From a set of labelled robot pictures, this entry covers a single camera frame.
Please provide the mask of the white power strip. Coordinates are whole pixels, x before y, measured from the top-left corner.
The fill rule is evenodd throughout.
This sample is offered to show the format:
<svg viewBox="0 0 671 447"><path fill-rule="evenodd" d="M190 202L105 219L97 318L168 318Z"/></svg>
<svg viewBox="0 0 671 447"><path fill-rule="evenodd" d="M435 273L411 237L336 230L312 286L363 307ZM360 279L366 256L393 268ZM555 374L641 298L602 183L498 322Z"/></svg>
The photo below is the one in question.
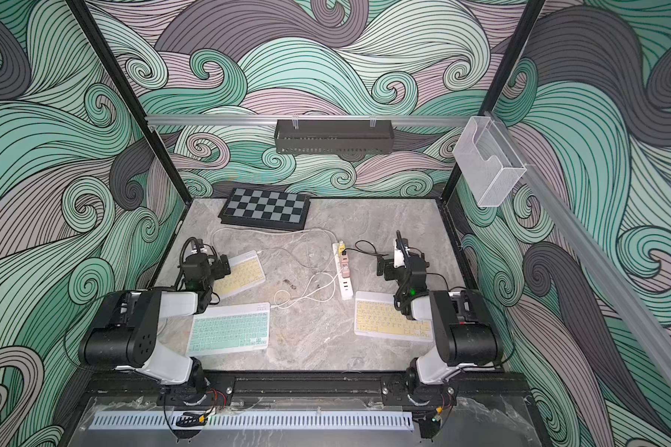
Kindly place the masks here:
<svg viewBox="0 0 671 447"><path fill-rule="evenodd" d="M339 262L341 259L338 252L338 246L340 242L341 241L333 244L334 261L335 267L337 268L337 279L335 280L335 283L337 283L341 298L343 300L352 300L354 296L354 289L352 287L352 279L350 278L350 261L348 268L342 268L340 266Z"/></svg>

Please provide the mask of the green wireless keyboard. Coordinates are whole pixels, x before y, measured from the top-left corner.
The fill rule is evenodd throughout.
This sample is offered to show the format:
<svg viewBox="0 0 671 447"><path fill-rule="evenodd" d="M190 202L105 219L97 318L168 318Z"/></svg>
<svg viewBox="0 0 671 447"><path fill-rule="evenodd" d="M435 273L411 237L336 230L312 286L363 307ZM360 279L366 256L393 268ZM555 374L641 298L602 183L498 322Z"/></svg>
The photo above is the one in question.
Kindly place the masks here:
<svg viewBox="0 0 671 447"><path fill-rule="evenodd" d="M192 320L190 357L263 350L270 343L270 304L210 307Z"/></svg>

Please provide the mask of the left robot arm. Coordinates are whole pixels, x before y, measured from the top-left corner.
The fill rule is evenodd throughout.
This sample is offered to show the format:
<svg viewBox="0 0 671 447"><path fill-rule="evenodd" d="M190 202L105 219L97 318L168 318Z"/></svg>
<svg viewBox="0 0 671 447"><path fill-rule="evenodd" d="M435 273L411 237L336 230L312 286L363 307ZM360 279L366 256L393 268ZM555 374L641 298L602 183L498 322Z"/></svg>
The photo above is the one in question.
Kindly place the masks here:
<svg viewBox="0 0 671 447"><path fill-rule="evenodd" d="M207 393L201 362L158 340L162 320L193 317L219 302L214 283L231 274L229 258L201 238L188 238L173 288L111 292L104 296L78 347L79 365L98 371L134 371L197 400Z"/></svg>

